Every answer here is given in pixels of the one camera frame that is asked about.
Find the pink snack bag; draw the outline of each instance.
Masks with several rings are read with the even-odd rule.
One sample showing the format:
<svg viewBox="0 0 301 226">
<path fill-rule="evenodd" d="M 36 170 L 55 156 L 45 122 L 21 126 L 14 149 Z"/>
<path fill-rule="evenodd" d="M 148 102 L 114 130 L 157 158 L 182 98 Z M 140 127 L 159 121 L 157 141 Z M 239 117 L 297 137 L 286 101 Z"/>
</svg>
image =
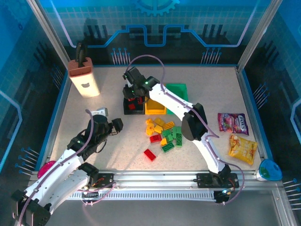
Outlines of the pink snack bag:
<svg viewBox="0 0 301 226">
<path fill-rule="evenodd" d="M 217 120 L 220 131 L 249 135 L 245 114 L 218 113 Z"/>
</svg>

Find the red lego brick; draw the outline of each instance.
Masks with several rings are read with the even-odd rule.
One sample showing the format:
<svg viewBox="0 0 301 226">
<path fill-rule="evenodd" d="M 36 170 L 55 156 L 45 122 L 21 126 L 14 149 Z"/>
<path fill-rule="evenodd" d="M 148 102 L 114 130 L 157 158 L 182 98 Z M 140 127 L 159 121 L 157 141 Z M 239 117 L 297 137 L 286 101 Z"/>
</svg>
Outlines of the red lego brick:
<svg viewBox="0 0 301 226">
<path fill-rule="evenodd" d="M 139 98 L 138 98 L 138 104 L 139 104 L 139 105 L 143 104 L 142 97 L 139 97 Z"/>
<path fill-rule="evenodd" d="M 130 105 L 128 105 L 128 108 L 129 108 L 130 110 L 135 110 L 135 109 L 136 109 L 136 107 L 135 107 L 135 105 L 134 105 L 134 104 L 130 104 Z"/>
<path fill-rule="evenodd" d="M 150 151 L 150 149 L 146 149 L 144 151 L 144 154 L 151 160 L 154 161 L 154 159 L 156 158 L 156 156 L 154 155 L 153 152 Z"/>
<path fill-rule="evenodd" d="M 160 142 L 161 140 L 162 140 L 162 137 L 161 137 L 160 134 L 150 137 L 150 142 L 151 143 Z"/>
</svg>

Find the blue dome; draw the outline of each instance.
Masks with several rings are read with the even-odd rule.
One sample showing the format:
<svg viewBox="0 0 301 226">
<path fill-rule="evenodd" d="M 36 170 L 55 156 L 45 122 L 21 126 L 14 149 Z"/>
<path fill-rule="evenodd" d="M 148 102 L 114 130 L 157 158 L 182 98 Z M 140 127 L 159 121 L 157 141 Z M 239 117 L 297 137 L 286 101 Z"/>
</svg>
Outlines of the blue dome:
<svg viewBox="0 0 301 226">
<path fill-rule="evenodd" d="M 259 174 L 262 178 L 270 181 L 282 179 L 282 171 L 279 166 L 270 159 L 265 159 L 259 166 Z"/>
</svg>

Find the snack bag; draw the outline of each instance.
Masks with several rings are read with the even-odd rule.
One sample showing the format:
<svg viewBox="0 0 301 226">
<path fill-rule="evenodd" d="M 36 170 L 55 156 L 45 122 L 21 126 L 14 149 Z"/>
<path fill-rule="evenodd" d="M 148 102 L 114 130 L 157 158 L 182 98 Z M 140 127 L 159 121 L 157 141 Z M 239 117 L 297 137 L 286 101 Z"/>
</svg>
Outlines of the snack bag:
<svg viewBox="0 0 301 226">
<path fill-rule="evenodd" d="M 249 135 L 245 114 L 218 113 L 217 120 L 220 131 Z"/>
<path fill-rule="evenodd" d="M 243 139 L 241 137 L 231 135 L 230 136 L 230 151 L 229 155 L 245 161 L 250 165 L 253 165 L 254 154 L 257 149 L 257 143 Z"/>
</svg>

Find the white tabletop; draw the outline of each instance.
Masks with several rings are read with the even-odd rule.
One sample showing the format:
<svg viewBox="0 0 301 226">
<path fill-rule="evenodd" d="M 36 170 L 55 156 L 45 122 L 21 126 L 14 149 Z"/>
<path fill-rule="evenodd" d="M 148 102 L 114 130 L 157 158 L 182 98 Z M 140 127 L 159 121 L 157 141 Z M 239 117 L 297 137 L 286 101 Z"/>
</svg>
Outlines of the white tabletop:
<svg viewBox="0 0 301 226">
<path fill-rule="evenodd" d="M 160 79 L 162 75 L 160 67 L 138 69 L 145 77 L 154 76 Z M 182 148 L 174 148 L 167 153 L 163 153 L 159 143 L 150 143 L 149 136 L 145 133 L 145 120 L 160 117 L 165 122 L 174 121 L 180 126 L 181 121 L 175 115 L 123 114 L 124 70 L 124 67 L 94 68 L 95 79 L 101 92 L 97 97 L 82 98 L 75 86 L 71 86 L 51 160 L 57 160 L 70 140 L 87 127 L 89 115 L 85 113 L 85 109 L 92 111 L 106 107 L 109 113 L 108 121 L 121 118 L 123 130 L 117 136 L 109 137 L 105 149 L 101 153 L 91 155 L 87 162 L 101 170 L 207 170 L 207 164 L 199 150 L 185 138 Z M 213 142 L 225 161 L 234 163 L 243 170 L 258 168 L 261 162 L 258 152 L 255 154 L 253 166 L 228 156 L 230 133 L 220 132 L 218 129 L 218 113 L 244 113 L 249 136 L 239 136 L 255 141 L 234 68 L 166 67 L 164 83 L 185 83 L 189 102 L 199 102 L 204 106 L 209 127 L 220 136 L 219 139 L 213 138 Z M 153 162 L 143 153 L 147 148 L 157 157 Z"/>
</svg>

